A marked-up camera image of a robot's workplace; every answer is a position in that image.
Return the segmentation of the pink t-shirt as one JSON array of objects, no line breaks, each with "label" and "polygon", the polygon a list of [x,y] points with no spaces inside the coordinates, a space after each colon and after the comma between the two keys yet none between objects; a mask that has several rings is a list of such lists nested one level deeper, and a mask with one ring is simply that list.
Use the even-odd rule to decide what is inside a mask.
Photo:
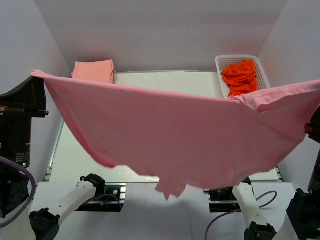
[{"label": "pink t-shirt", "polygon": [[156,190],[221,189],[268,172],[304,139],[320,104],[320,82],[227,99],[31,72],[68,128],[100,165],[158,177]]}]

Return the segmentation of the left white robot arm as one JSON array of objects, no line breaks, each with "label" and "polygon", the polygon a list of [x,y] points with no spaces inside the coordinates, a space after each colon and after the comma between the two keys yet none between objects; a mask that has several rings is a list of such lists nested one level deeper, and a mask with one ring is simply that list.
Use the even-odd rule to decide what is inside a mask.
[{"label": "left white robot arm", "polygon": [[82,205],[105,196],[105,181],[96,174],[50,207],[30,211],[37,184],[28,171],[32,120],[48,116],[44,80],[31,76],[0,96],[0,238],[53,240],[62,223]]}]

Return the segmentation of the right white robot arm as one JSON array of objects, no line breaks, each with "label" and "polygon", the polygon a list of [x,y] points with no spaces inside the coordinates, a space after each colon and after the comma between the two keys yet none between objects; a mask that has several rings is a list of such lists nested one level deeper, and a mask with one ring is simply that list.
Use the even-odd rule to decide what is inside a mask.
[{"label": "right white robot arm", "polygon": [[297,188],[287,209],[263,212],[250,184],[232,182],[226,195],[238,202],[245,228],[243,240],[318,240],[320,238],[320,159],[311,164],[307,191]]}]

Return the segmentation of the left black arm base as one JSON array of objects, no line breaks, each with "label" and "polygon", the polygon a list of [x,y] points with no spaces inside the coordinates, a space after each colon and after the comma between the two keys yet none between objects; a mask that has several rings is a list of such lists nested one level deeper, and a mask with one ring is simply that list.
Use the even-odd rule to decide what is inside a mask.
[{"label": "left black arm base", "polygon": [[124,206],[125,197],[125,183],[106,183],[96,191],[91,201],[81,205],[76,212],[119,213]]}]

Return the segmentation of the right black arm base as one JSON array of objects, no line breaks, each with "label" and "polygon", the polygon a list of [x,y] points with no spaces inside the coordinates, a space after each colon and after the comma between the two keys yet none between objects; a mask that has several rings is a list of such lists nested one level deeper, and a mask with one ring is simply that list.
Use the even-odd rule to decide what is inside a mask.
[{"label": "right black arm base", "polygon": [[228,213],[239,210],[238,200],[233,194],[233,187],[221,189],[203,189],[203,193],[208,195],[210,213]]}]

